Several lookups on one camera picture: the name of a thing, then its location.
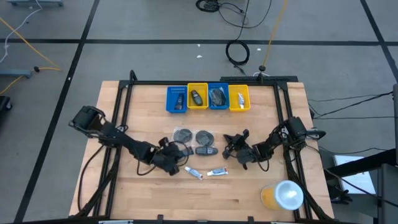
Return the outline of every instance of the black metal frame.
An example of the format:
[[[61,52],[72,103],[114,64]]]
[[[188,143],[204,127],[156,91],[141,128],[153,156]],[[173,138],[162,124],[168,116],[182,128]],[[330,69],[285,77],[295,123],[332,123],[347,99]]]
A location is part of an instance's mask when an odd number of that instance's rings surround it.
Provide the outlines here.
[[[125,88],[127,88],[127,94],[126,94],[126,100],[124,102],[123,116],[122,116],[122,120],[121,120],[121,124],[120,124],[122,126],[126,125],[127,114],[128,114],[128,109],[129,109],[129,105],[130,105],[130,99],[131,99],[133,85],[187,85],[188,83],[195,83],[195,82],[205,82],[205,81],[138,81],[137,77],[135,76],[134,72],[132,71],[130,73],[130,80],[121,80],[119,82],[118,93],[116,94],[116,102],[115,102],[114,111],[113,111],[112,123],[116,124],[116,122],[117,122],[117,117],[119,114],[119,109],[120,109],[120,104],[121,104],[121,96],[122,96],[122,93]],[[235,85],[242,84],[242,85],[251,85],[251,86],[272,86],[274,89],[275,104],[276,104],[277,114],[278,114],[280,124],[282,124],[284,121],[283,112],[282,112],[282,104],[280,102],[280,94],[279,94],[279,89],[281,89],[284,94],[284,100],[285,100],[285,105],[286,105],[286,109],[287,109],[287,116],[288,117],[293,116],[292,107],[290,105],[290,98],[289,98],[287,82],[298,82],[297,77],[294,77],[294,76],[291,76],[291,77],[222,77],[220,79],[220,82],[228,82],[229,84],[235,84]],[[121,154],[121,147],[116,149],[115,159],[119,158],[120,154]],[[105,156],[104,156],[102,170],[101,170],[101,176],[100,176],[100,180],[99,180],[100,183],[102,183],[102,181],[104,180],[104,178],[106,176],[110,156],[111,156],[111,148],[107,148],[106,152],[105,152]],[[296,157],[298,177],[299,177],[300,181],[303,183],[303,185],[306,186],[304,170],[303,170],[300,153],[296,151],[295,157]],[[116,179],[118,178],[117,172],[118,171],[116,171],[116,175],[114,176],[114,178],[111,181],[110,186],[109,186],[108,201],[106,203],[106,210],[105,210],[105,216],[108,218],[110,218],[111,210],[112,210],[114,191],[115,191],[115,187],[116,187]],[[299,220],[300,220],[300,222],[302,222],[303,220],[312,220],[312,211],[311,211],[311,208],[310,208],[307,200],[304,200],[303,204],[304,204],[306,218],[301,218],[299,210],[295,210],[294,218],[295,218],[296,222]],[[99,198],[97,204],[94,207],[93,216],[99,215],[100,206],[101,206],[101,197]],[[158,220],[159,219],[162,219],[162,222],[166,222],[166,221],[163,221],[162,215],[158,216]],[[134,220],[134,223],[154,223],[155,221],[156,220]],[[270,223],[270,222],[255,222],[253,217],[248,217],[248,222],[249,223],[257,223],[257,224],[258,223]],[[186,221],[178,221],[178,223],[198,223],[198,221],[197,220],[186,220]],[[247,222],[228,222],[228,223],[247,223]]]

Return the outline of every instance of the plastic bin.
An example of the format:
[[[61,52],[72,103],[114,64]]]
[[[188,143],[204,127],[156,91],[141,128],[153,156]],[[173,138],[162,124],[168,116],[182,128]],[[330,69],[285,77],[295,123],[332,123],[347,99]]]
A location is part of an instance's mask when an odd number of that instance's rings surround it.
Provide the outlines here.
[[[223,87],[226,102],[224,106],[215,106],[211,103],[210,91],[214,89],[219,89]],[[225,110],[229,108],[229,91],[228,91],[228,83],[209,83],[209,107],[213,110]]]
[[[184,94],[184,99],[182,99],[182,109],[176,110],[174,108],[180,93]],[[170,113],[185,113],[187,111],[187,96],[188,88],[186,86],[167,87],[166,110]]]
[[[191,96],[191,91],[196,90],[200,95],[203,105],[197,106]],[[209,94],[207,83],[188,83],[188,108],[191,110],[204,110],[209,106]]]
[[[243,95],[244,108],[239,105],[238,93]],[[229,109],[233,112],[250,110],[249,87],[247,85],[229,85]]]

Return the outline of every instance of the round black disc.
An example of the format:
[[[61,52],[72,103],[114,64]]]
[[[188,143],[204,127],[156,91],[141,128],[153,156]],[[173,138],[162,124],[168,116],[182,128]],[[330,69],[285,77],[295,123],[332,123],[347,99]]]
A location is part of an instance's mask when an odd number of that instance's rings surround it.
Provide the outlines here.
[[[174,141],[187,143],[192,140],[192,132],[185,128],[178,130],[174,132],[173,139]]]
[[[195,139],[197,140],[197,143],[201,144],[202,146],[210,146],[214,142],[214,136],[208,131],[197,132]]]

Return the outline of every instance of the yellow cable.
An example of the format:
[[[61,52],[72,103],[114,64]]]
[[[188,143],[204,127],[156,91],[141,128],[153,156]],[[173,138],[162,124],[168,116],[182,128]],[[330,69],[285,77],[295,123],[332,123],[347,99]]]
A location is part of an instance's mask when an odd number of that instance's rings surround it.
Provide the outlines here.
[[[49,63],[51,63],[52,65],[54,65],[57,68],[60,68],[56,63],[52,62],[50,59],[48,59],[46,56],[44,56],[42,53],[40,53],[38,50],[36,50],[27,40],[25,40],[25,38],[23,36],[21,36],[16,30],[14,30],[14,28],[12,28],[4,19],[2,19],[2,17],[0,17],[0,21],[2,23],[4,23],[4,25],[6,25],[8,28],[10,28],[10,30],[12,30],[15,34],[18,35],[19,38],[21,38],[32,50],[34,50],[37,54],[39,54],[42,58],[44,58],[46,61],[48,61]]]
[[[14,83],[16,83],[22,77],[23,77],[23,75],[21,75],[20,77],[16,78],[14,81],[12,81],[12,83],[10,83],[2,92],[0,92],[0,95],[5,93]]]
[[[39,70],[55,70],[55,71],[60,71],[59,68],[50,68],[50,67],[42,67],[39,68]],[[23,75],[21,75],[20,77],[16,78],[14,81],[12,81],[2,92],[0,92],[0,95],[2,95],[3,93],[5,93],[13,84],[15,84],[20,78],[22,78]]]
[[[287,0],[284,0],[284,5],[282,6],[282,9],[281,9],[280,12],[279,12],[278,20],[276,20],[276,24],[275,24],[275,26],[274,26],[274,30],[272,31],[271,37],[270,37],[270,39],[269,39],[269,41],[268,41],[268,47],[267,47],[266,57],[265,57],[264,61],[262,62],[262,66],[264,66],[264,67],[266,66],[266,63],[267,63],[268,54],[269,54],[269,49],[271,48],[272,39],[274,38],[275,33],[276,33],[276,30],[278,29],[279,22],[280,22],[280,20],[282,19],[282,15],[284,14],[284,11],[285,11],[285,9],[286,9],[286,6],[287,6]]]

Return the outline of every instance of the blue bin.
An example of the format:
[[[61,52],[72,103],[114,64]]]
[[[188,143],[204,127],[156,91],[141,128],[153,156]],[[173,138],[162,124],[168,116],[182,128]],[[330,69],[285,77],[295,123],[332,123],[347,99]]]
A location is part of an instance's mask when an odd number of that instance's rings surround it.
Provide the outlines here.
[[[175,104],[177,103],[178,96],[180,93],[184,94],[184,99],[182,100],[182,109],[175,110]],[[166,100],[166,110],[170,113],[185,113],[187,111],[187,86],[169,86],[167,87],[167,100]]]
[[[218,89],[223,87],[226,104],[224,106],[215,106],[211,103],[210,91],[214,89]],[[228,90],[228,83],[209,83],[209,107],[213,110],[226,110],[229,108],[229,90]]]

